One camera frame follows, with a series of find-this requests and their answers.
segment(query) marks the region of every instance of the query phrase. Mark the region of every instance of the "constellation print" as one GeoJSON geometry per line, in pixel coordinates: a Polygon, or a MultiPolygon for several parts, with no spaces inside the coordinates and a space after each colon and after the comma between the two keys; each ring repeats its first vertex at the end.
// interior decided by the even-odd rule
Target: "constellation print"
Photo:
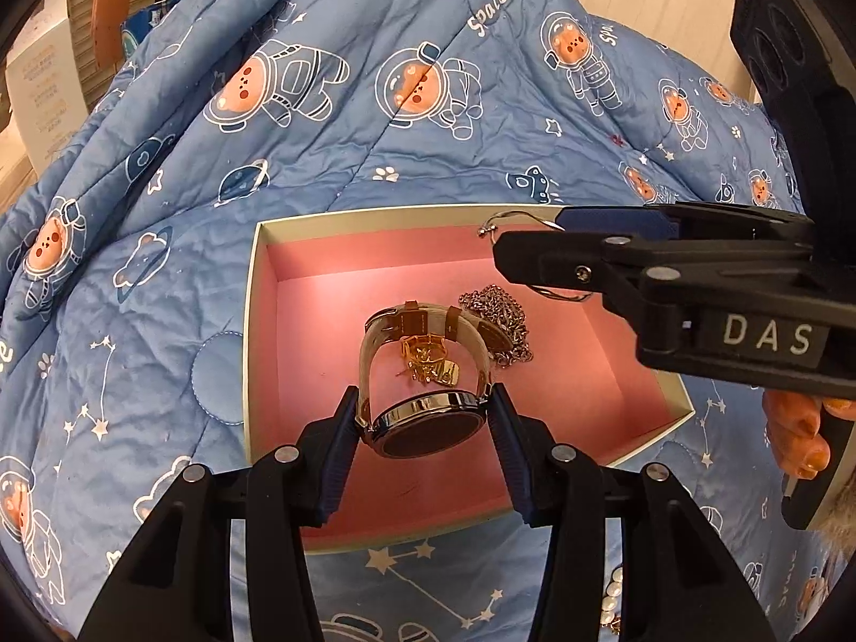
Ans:
{"type": "Polygon", "coordinates": [[[419,586],[412,579],[408,579],[400,572],[397,572],[394,569],[394,566],[398,564],[398,561],[406,558],[413,557],[414,555],[418,558],[428,558],[431,559],[431,553],[434,552],[436,548],[433,545],[429,545],[428,541],[423,542],[422,544],[417,545],[412,551],[408,551],[405,553],[401,553],[399,555],[390,555],[389,548],[382,548],[379,551],[373,551],[369,548],[369,562],[365,564],[367,568],[372,568],[378,570],[381,575],[386,575],[387,572],[392,572],[393,575],[397,576],[402,582],[411,585],[417,592],[425,596],[426,598],[431,599],[431,601],[435,602],[440,608],[445,610],[452,616],[458,619],[461,622],[461,627],[465,630],[471,628],[476,622],[489,621],[496,613],[493,611],[494,604],[502,598],[502,590],[494,589],[493,593],[491,593],[491,600],[488,602],[488,605],[485,606],[485,609],[481,611],[474,618],[466,618],[460,613],[456,613],[450,607],[448,607],[445,603],[443,603],[440,599],[433,596],[431,593],[427,592],[421,586],[419,586]]]}
{"type": "Polygon", "coordinates": [[[716,401],[712,398],[707,399],[707,410],[705,411],[705,416],[699,420],[701,429],[705,433],[705,452],[701,454],[701,462],[705,464],[705,468],[709,468],[713,465],[713,458],[710,457],[710,445],[707,440],[707,418],[709,417],[710,410],[714,407],[723,415],[725,414],[725,401],[722,399],[722,396],[720,396],[719,391],[716,390],[716,382],[711,381],[710,384],[713,386],[713,392],[716,394],[716,401]]]}
{"type": "MultiPolygon", "coordinates": [[[[89,349],[94,350],[96,347],[106,347],[108,350],[110,350],[107,353],[107,360],[104,362],[104,379],[101,382],[101,395],[100,398],[98,398],[98,409],[100,410],[100,415],[96,417],[91,414],[88,403],[84,403],[82,406],[80,406],[80,411],[78,412],[77,417],[74,418],[74,422],[66,421],[63,425],[63,431],[66,434],[66,446],[68,446],[68,443],[71,441],[72,432],[77,429],[78,422],[80,422],[80,420],[82,420],[83,418],[86,418],[93,423],[94,426],[91,429],[91,433],[93,433],[93,435],[96,435],[96,437],[98,438],[98,442],[100,442],[104,438],[104,435],[107,434],[107,424],[110,422],[110,420],[104,418],[104,390],[107,388],[107,370],[110,368],[110,358],[113,357],[113,353],[116,351],[116,345],[113,342],[110,342],[109,335],[105,335],[104,340],[100,340],[100,342],[91,343],[89,349]]],[[[57,474],[59,474],[59,468],[61,466],[62,462],[60,462],[60,465],[54,466],[54,470],[57,471],[57,474]]]]}

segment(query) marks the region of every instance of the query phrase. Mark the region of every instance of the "watch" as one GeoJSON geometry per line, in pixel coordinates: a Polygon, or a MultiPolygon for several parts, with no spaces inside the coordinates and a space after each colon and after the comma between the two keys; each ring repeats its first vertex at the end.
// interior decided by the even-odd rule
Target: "watch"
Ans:
{"type": "Polygon", "coordinates": [[[408,301],[379,311],[365,323],[360,348],[356,421],[363,441],[386,458],[417,458],[468,440],[485,424],[485,401],[491,393],[491,353],[511,348],[511,338],[500,327],[456,306],[408,301]],[[472,355],[478,370],[476,388],[420,394],[372,420],[369,376],[378,350],[397,341],[411,349],[414,345],[434,350],[440,345],[444,349],[445,340],[460,343],[472,355]]]}

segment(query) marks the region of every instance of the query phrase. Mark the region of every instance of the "gold charm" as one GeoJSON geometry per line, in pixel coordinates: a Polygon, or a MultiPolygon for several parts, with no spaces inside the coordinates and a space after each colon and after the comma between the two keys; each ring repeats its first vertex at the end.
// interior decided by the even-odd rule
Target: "gold charm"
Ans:
{"type": "Polygon", "coordinates": [[[440,335],[411,335],[401,339],[401,356],[414,381],[456,386],[461,368],[448,360],[446,342],[440,335]]]}

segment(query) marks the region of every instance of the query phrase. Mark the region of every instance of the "silver chain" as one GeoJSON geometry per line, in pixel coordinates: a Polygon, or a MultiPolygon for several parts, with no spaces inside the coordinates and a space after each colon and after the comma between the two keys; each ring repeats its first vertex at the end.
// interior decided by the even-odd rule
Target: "silver chain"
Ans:
{"type": "Polygon", "coordinates": [[[515,362],[532,361],[532,350],[526,342],[529,334],[525,327],[526,314],[523,307],[502,287],[488,285],[481,292],[461,294],[458,303],[462,308],[499,326],[511,338],[512,348],[509,353],[494,353],[498,366],[504,368],[515,362]]]}

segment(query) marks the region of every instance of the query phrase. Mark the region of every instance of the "blue circle patch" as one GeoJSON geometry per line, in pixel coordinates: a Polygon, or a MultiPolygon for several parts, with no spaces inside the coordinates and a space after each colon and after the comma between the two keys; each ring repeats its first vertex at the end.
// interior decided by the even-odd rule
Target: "blue circle patch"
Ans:
{"type": "Polygon", "coordinates": [[[244,336],[226,331],[211,336],[196,353],[190,383],[202,409],[223,424],[244,422],[241,373],[244,336]]]}

